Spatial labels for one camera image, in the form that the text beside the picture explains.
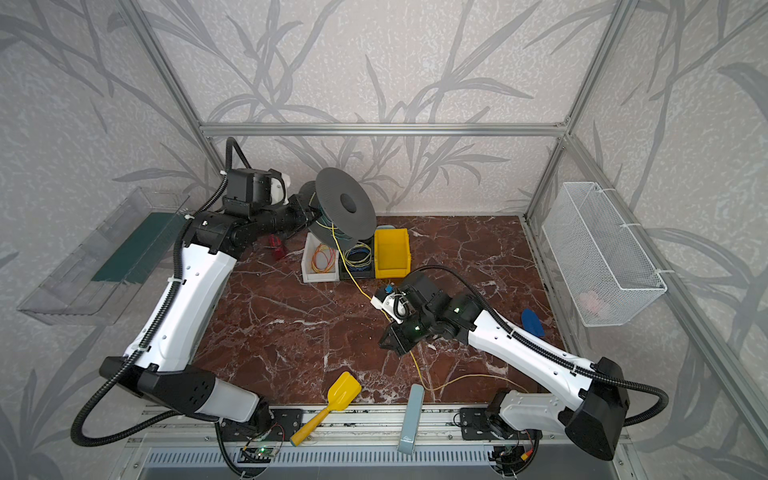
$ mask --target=gray wall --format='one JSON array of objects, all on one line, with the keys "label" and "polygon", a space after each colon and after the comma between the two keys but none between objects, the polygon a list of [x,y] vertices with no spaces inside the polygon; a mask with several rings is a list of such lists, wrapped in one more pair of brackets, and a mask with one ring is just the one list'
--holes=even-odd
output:
[{"label": "gray wall", "polygon": [[[568,114],[614,1],[141,5],[206,122],[554,123]],[[554,144],[377,141],[251,138],[244,148],[296,179],[343,167],[379,212],[518,213]]]},{"label": "gray wall", "polygon": [[[575,131],[768,392],[768,3],[642,7]],[[581,325],[540,231],[570,180],[584,176],[566,155],[534,230],[584,353],[671,394],[662,415],[629,428],[649,477],[768,478],[765,452],[664,300],[625,326]],[[631,412],[653,402],[632,399]]]},{"label": "gray wall", "polygon": [[[46,326],[16,311],[136,186],[201,196],[204,155],[112,2],[0,3],[0,474],[105,478],[121,445],[69,440],[164,288],[151,278],[114,326]],[[122,392],[87,424],[125,428],[141,403]]]}]

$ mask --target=green cloth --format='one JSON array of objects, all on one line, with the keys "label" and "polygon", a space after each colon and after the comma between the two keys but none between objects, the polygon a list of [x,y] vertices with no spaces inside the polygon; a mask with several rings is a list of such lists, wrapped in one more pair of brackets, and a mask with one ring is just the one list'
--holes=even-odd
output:
[{"label": "green cloth", "polygon": [[184,217],[154,212],[118,247],[93,282],[144,283],[176,239]]}]

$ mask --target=white storage bin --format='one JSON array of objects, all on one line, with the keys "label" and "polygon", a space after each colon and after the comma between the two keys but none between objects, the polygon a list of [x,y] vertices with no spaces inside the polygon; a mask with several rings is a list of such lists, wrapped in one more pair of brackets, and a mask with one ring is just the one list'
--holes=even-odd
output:
[{"label": "white storage bin", "polygon": [[336,252],[336,259],[333,261],[333,271],[329,273],[315,273],[312,270],[312,255],[315,249],[321,244],[317,237],[311,232],[306,233],[306,242],[304,242],[304,254],[301,256],[301,279],[304,283],[315,282],[338,282],[339,281],[339,253]]},{"label": "white storage bin", "polygon": [[667,291],[596,183],[563,183],[542,227],[585,326],[623,325]]}]

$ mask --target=blue object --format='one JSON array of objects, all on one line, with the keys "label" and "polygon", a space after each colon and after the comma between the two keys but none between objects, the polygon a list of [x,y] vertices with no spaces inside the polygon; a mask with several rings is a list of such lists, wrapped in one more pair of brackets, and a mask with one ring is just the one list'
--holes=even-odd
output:
[{"label": "blue object", "polygon": [[544,327],[541,326],[541,320],[538,319],[533,310],[523,310],[523,328],[526,332],[544,338]]}]

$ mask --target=yellow toy shovel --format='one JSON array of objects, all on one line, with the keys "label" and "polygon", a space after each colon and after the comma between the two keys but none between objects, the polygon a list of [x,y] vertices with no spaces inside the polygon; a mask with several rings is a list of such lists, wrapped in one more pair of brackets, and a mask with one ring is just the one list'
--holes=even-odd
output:
[{"label": "yellow toy shovel", "polygon": [[360,382],[355,380],[355,377],[351,376],[349,372],[342,373],[328,390],[328,406],[301,427],[301,430],[293,434],[290,438],[291,445],[299,446],[331,411],[344,410],[360,394],[360,391],[362,391]]}]

